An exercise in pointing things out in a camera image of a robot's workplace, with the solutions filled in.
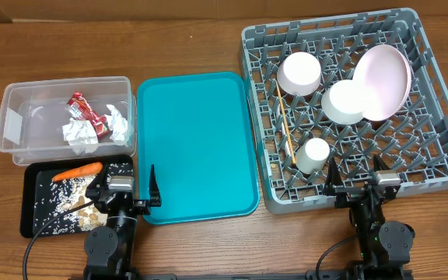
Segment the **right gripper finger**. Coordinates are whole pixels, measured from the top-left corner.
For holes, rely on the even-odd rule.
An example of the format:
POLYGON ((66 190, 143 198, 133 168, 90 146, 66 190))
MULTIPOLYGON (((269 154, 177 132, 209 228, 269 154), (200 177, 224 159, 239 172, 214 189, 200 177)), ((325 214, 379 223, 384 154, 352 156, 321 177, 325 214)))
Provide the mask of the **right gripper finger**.
POLYGON ((382 160, 382 158, 375 154, 373 155, 373 171, 387 171, 390 167, 382 160))
POLYGON ((324 184, 323 194, 336 194, 335 188, 342 186, 342 179, 338 169, 338 165, 331 157, 328 162, 327 179, 324 184))

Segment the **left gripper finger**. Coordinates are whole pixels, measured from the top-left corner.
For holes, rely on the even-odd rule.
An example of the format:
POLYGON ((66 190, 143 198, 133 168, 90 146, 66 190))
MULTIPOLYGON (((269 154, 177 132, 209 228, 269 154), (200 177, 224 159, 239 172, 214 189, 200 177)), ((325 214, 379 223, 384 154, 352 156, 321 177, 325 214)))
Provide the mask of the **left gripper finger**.
POLYGON ((159 187, 156 182, 155 166, 152 164, 149 174, 149 205, 160 206, 162 204, 159 187))
POLYGON ((101 188, 106 182, 107 172, 105 170, 100 171, 88 185, 87 191, 95 191, 97 188, 101 188))

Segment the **orange carrot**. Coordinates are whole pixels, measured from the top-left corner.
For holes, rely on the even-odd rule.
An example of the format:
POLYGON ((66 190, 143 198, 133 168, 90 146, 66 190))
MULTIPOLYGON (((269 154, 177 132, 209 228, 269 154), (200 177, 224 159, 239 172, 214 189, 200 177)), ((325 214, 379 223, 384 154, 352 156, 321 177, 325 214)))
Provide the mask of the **orange carrot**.
POLYGON ((52 181, 68 180, 77 177, 86 177, 98 174, 103 169, 101 162, 90 163, 85 166, 67 170, 52 177, 52 181))

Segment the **white plastic cup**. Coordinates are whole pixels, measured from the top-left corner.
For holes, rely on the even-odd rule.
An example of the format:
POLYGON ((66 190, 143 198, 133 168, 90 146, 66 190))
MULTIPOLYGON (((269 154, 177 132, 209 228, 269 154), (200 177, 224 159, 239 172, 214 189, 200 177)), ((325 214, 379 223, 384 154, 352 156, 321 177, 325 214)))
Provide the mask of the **white plastic cup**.
POLYGON ((328 143, 322 138, 312 138, 297 150, 296 166, 301 172, 311 174, 324 168, 329 155, 328 143))

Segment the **white napkin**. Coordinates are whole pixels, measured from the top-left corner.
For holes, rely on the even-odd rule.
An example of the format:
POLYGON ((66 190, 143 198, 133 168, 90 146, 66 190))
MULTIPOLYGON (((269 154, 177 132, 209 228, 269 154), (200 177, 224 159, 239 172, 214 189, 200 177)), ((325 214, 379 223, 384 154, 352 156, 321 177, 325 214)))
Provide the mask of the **white napkin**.
POLYGON ((63 139, 72 147, 76 155, 93 153, 98 148, 98 137, 89 121, 71 118, 62 126, 63 139))
POLYGON ((117 143, 125 143, 128 140, 128 120, 112 104, 107 104, 110 114, 106 115, 107 127, 112 132, 110 139, 117 143))

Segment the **wooden chopstick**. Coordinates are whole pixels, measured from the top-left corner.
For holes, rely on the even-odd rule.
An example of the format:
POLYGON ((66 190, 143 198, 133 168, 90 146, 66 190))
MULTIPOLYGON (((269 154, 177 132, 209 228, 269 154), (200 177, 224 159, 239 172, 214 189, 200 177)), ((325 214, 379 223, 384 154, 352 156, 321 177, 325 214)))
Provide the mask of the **wooden chopstick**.
POLYGON ((290 132, 289 132, 287 114, 285 113, 285 108, 284 108, 284 103, 283 103, 283 99, 282 99, 282 94, 281 94, 280 86, 279 86, 277 80, 275 80, 275 88, 276 88, 276 93, 277 93, 278 99, 279 99, 280 111, 281 111, 282 117, 283 117, 283 128, 285 130, 285 135, 286 135, 287 142, 288 142, 288 148, 289 148, 290 156, 292 157, 292 164, 296 165, 296 156, 295 156, 295 151, 294 151, 293 145, 292 145, 291 135, 290 135, 290 132))

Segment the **small white plate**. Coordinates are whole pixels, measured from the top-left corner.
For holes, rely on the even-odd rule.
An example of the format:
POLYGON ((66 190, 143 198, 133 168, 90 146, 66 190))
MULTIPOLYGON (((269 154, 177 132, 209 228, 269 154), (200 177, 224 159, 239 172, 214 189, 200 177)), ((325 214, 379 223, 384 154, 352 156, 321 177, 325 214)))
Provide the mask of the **small white plate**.
POLYGON ((363 119, 373 98, 360 82, 351 79, 337 81, 323 95, 321 106, 326 117, 343 125, 355 124, 363 119))

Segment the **red snack wrapper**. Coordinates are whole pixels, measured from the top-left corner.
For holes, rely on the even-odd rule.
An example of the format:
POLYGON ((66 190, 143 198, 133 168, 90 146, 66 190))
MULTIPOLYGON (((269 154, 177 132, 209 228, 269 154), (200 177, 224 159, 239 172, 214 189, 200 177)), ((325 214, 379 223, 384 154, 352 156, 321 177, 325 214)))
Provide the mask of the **red snack wrapper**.
POLYGON ((107 127, 106 116, 99 115, 80 92, 74 92, 67 105, 67 111, 72 118, 79 121, 89 121, 98 138, 102 138, 110 131, 107 127))

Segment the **large white plate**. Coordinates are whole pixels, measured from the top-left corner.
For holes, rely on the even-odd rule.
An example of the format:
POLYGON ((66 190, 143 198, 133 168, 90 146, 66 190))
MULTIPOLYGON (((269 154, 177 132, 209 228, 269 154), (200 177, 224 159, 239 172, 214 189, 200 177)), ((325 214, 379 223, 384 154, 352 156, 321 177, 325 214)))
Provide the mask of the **large white plate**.
POLYGON ((352 80, 365 94, 363 117, 369 121, 383 121, 397 113, 408 98, 411 68, 397 48, 376 45, 361 57, 352 80))

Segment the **bowl with nuts and crumbs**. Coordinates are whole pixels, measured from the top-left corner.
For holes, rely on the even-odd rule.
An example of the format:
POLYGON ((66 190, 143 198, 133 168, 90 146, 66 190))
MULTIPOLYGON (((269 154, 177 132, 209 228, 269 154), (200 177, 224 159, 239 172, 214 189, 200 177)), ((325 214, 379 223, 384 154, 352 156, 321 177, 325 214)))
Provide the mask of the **bowl with nuts and crumbs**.
POLYGON ((277 79, 279 86, 286 93, 294 96, 308 96, 320 85, 320 62, 312 54, 293 53, 279 66, 277 79))

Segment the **white plastic fork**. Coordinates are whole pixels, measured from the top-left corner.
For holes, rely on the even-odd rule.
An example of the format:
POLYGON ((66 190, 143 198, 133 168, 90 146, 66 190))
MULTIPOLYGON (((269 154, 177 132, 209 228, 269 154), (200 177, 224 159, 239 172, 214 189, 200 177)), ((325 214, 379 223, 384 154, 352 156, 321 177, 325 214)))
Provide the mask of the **white plastic fork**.
POLYGON ((287 156, 291 156, 292 155, 291 147, 290 147, 290 144, 289 144, 288 136, 286 134, 285 124, 284 124, 284 117, 282 115, 282 111, 281 111, 281 107, 280 106, 277 107, 276 112, 279 115, 279 117, 281 117, 281 120, 280 120, 281 132, 282 132, 283 136, 285 137, 285 143, 284 143, 285 154, 287 156))

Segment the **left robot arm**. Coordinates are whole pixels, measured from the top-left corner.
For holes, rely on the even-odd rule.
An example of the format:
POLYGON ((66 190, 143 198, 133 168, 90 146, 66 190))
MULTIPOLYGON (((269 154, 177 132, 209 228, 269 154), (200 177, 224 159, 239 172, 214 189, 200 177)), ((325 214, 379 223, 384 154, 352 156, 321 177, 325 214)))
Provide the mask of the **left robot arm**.
POLYGON ((92 229, 86 237, 87 262, 83 278, 141 278, 138 270, 131 266, 131 258, 138 217, 148 215, 152 207, 162 204, 155 169, 150 170, 148 199, 136 199, 134 186, 133 176, 107 179, 107 167, 104 166, 86 188, 86 197, 99 212, 107 215, 107 221, 92 229))

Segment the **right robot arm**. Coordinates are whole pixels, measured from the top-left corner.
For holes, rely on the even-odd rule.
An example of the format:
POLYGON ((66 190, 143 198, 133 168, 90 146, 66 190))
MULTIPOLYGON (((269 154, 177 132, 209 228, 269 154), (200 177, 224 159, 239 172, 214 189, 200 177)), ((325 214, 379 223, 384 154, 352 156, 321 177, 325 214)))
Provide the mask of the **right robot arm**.
POLYGON ((350 236, 326 250, 319 258, 315 277, 323 279, 412 279, 412 272, 404 270, 410 262, 415 231, 408 224, 387 221, 383 205, 394 200, 401 187, 399 175, 378 155, 373 157, 373 175, 362 187, 344 187, 338 165, 333 158, 328 164, 324 194, 335 197, 335 208, 347 208, 349 220, 355 228, 350 236), (324 258, 334 249, 353 240, 359 242, 360 261, 349 261, 344 269, 321 271, 324 258))

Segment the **grey dishwasher rack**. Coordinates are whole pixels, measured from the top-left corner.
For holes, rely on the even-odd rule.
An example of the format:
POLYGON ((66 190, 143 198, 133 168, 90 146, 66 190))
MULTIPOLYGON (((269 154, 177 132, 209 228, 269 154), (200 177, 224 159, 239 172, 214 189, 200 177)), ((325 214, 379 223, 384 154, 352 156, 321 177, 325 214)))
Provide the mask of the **grey dishwasher rack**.
POLYGON ((320 87, 309 96, 282 93, 293 149, 311 138, 330 146, 345 187, 370 179, 373 155, 401 178, 400 196, 448 189, 448 90, 418 14, 410 8, 248 26, 241 33, 242 69, 261 185, 274 214, 330 208, 323 194, 327 171, 304 174, 284 150, 275 76, 291 54, 306 51, 321 66, 320 87), (381 122, 331 122, 321 107, 329 86, 350 79, 359 59, 376 45, 397 48, 411 66, 403 107, 381 122))

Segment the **black plastic tray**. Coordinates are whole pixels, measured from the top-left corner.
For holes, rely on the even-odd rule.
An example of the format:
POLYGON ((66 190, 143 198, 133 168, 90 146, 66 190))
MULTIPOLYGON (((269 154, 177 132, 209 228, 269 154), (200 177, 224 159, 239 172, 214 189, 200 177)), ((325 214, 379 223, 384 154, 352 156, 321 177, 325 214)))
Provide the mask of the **black plastic tray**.
POLYGON ((33 227, 33 203, 35 201, 37 174, 40 171, 55 170, 57 174, 90 163, 101 162, 107 167, 107 179, 117 175, 132 176, 134 174, 134 164, 130 156, 103 156, 85 159, 70 159, 56 162, 33 163, 29 165, 24 173, 23 199, 20 219, 20 233, 25 238, 31 238, 33 227))

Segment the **clear plastic storage bin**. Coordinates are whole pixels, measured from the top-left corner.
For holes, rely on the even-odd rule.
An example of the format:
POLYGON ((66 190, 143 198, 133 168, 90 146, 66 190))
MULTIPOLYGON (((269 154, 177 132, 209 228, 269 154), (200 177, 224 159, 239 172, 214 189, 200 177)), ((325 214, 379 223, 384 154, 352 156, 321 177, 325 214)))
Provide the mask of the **clear plastic storage bin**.
POLYGON ((102 76, 17 82, 8 85, 0 109, 0 152, 12 155, 17 166, 63 159, 125 154, 136 150, 136 100, 125 76, 102 76), (121 143, 109 135, 97 145, 71 146, 62 127, 71 114, 67 102, 81 93, 100 115, 115 106, 127 119, 129 138, 121 143))

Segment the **teal serving tray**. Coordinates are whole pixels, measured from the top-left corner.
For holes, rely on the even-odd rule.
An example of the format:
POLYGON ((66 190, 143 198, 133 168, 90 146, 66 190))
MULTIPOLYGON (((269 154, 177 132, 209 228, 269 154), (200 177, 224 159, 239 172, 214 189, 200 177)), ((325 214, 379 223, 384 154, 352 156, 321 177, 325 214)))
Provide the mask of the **teal serving tray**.
POLYGON ((243 80, 234 72, 148 79, 137 90, 138 187, 156 175, 153 225, 249 215, 259 179, 243 80))

